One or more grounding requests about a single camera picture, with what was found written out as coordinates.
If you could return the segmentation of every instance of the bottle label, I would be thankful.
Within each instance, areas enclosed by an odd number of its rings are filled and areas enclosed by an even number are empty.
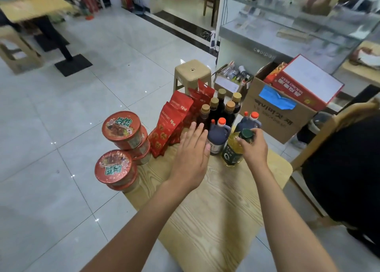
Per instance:
[[[207,139],[207,143],[210,143],[210,145],[211,145],[210,152],[213,154],[219,153],[223,149],[223,146],[224,146],[224,143],[222,145],[215,145],[215,144],[211,143],[208,139]]]
[[[235,165],[242,156],[243,154],[237,154],[228,143],[221,154],[221,157],[228,165]]]

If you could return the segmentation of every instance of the display counter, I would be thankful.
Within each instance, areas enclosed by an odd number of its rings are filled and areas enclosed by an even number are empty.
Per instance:
[[[234,3],[245,6],[235,19],[220,27],[217,68],[234,60],[255,73],[270,61],[289,62],[302,54],[342,81],[345,84],[343,92],[350,96],[358,95],[367,87],[365,79],[342,71],[340,67],[363,39],[376,38],[376,33],[372,32],[380,21],[379,15],[350,14],[339,8],[325,17],[306,14],[289,1],[225,1],[224,13],[228,13],[228,7]],[[355,17],[347,21],[347,15]]]

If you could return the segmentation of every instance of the glass display case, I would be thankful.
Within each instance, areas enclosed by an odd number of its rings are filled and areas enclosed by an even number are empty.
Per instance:
[[[304,55],[329,74],[377,26],[380,16],[336,5],[328,16],[310,15],[291,0],[225,0],[219,36],[264,57],[288,62]],[[243,8],[226,20],[233,2]]]

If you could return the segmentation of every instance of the left hand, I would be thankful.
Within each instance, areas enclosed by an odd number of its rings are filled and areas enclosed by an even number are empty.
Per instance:
[[[197,129],[196,125],[193,122],[183,134],[168,179],[186,195],[201,184],[210,157],[211,146],[206,144],[208,131],[203,130],[203,123]]]

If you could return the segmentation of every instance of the beige stool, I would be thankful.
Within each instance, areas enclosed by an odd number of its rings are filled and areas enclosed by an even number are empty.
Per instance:
[[[7,40],[16,44],[19,48],[10,50],[1,40]],[[23,52],[26,57],[17,59],[14,54]],[[14,73],[21,73],[22,67],[36,64],[41,67],[43,61],[41,55],[38,54],[11,26],[0,27],[0,57],[13,70]]]
[[[197,89],[198,79],[203,83],[207,83],[211,87],[211,70],[198,60],[190,60],[189,62],[178,65],[174,70],[174,91],[185,87],[186,95],[189,95],[188,88]]]

